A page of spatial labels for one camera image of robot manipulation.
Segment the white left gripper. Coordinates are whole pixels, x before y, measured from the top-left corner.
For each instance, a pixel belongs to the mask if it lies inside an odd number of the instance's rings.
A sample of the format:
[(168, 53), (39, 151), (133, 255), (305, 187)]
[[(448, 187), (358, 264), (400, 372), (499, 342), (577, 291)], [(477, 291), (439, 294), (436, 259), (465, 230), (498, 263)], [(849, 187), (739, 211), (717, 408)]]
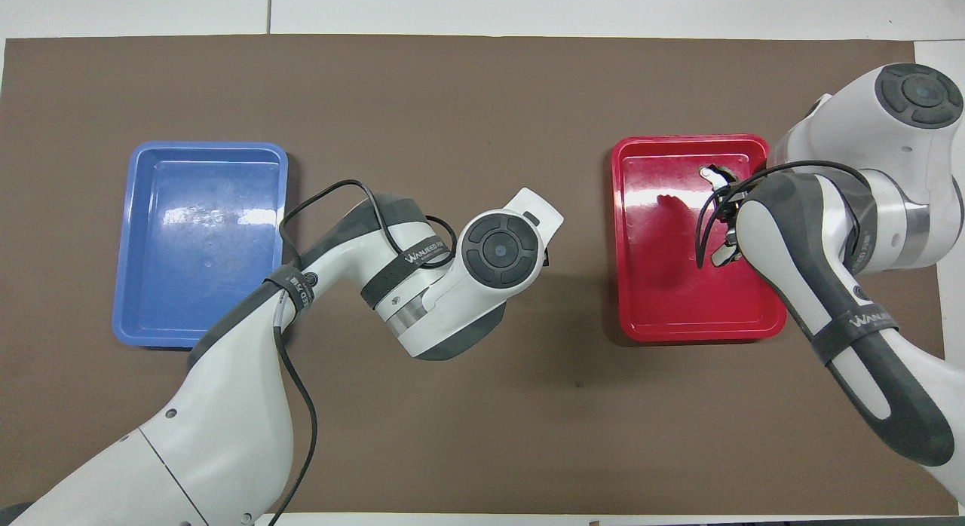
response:
[(522, 250), (535, 250), (535, 238), (539, 237), (543, 248), (564, 223), (564, 217), (551, 203), (528, 188), (521, 188), (507, 204), (507, 210), (518, 214), (507, 221), (507, 231), (513, 235)]

